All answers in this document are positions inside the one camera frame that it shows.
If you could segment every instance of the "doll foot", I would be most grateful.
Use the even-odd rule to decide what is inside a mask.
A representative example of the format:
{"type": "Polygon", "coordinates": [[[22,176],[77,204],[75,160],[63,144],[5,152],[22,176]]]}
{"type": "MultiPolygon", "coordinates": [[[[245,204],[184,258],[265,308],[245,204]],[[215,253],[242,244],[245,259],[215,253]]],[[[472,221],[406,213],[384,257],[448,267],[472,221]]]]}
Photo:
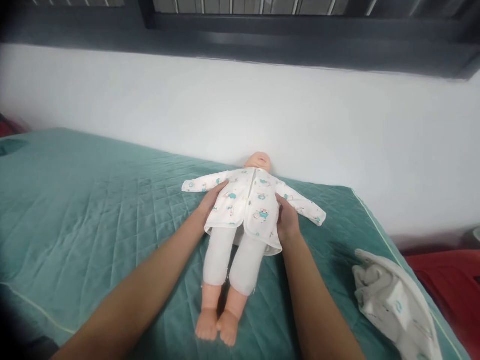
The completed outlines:
{"type": "Polygon", "coordinates": [[[225,310],[220,316],[216,327],[220,331],[220,338],[225,345],[233,347],[237,341],[239,320],[230,311],[225,310]]]}
{"type": "Polygon", "coordinates": [[[215,340],[218,333],[217,321],[217,310],[203,309],[196,323],[196,335],[202,340],[215,340]]]}

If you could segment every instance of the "window frame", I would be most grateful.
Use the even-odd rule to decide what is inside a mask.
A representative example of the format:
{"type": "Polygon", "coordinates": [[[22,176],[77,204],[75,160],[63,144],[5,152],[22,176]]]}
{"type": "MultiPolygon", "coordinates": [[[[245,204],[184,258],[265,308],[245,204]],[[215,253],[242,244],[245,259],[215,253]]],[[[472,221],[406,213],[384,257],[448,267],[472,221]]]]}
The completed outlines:
{"type": "Polygon", "coordinates": [[[458,19],[207,15],[26,6],[3,42],[469,79],[480,68],[480,1],[458,19]]]}

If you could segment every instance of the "bed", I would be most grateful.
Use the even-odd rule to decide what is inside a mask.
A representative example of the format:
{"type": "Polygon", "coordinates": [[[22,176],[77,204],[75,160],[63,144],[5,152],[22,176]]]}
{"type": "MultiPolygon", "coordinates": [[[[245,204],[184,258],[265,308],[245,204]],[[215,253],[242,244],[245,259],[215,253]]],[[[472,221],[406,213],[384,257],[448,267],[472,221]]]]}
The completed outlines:
{"type": "MultiPolygon", "coordinates": [[[[200,203],[185,180],[232,166],[175,155],[67,129],[0,140],[0,290],[16,314],[60,346],[102,299],[162,245],[200,203]]],[[[393,242],[355,192],[282,178],[327,213],[322,227],[300,226],[324,281],[368,359],[400,359],[361,315],[352,266],[357,248],[386,257],[418,283],[393,242]]],[[[196,338],[203,240],[167,305],[132,359],[294,359],[300,356],[285,265],[264,258],[241,319],[237,343],[196,338]]],[[[469,359],[420,285],[444,359],[469,359]]]]}

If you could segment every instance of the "human hand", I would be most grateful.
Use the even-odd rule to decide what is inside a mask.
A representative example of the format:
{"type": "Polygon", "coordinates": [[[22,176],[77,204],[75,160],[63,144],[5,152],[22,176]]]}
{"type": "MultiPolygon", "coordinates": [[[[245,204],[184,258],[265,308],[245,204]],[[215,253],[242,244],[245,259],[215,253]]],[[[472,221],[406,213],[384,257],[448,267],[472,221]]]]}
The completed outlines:
{"type": "Polygon", "coordinates": [[[221,184],[215,186],[212,190],[206,193],[200,205],[198,205],[196,211],[202,213],[202,215],[205,216],[205,222],[207,222],[207,218],[209,217],[210,212],[214,208],[220,192],[223,190],[224,187],[227,186],[228,183],[229,181],[225,180],[221,184]]]}
{"type": "Polygon", "coordinates": [[[276,199],[280,203],[278,214],[278,223],[276,225],[278,238],[283,245],[285,242],[292,241],[302,236],[300,232],[299,215],[292,205],[277,193],[276,199]]]}

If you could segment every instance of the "window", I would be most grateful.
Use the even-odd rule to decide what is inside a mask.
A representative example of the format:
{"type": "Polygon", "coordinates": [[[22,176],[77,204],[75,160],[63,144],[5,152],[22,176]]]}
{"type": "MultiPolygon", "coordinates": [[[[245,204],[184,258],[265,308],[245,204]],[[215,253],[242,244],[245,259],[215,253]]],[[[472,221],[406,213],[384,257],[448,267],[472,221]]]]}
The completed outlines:
{"type": "Polygon", "coordinates": [[[23,0],[6,41],[468,79],[475,0],[23,0]]]}

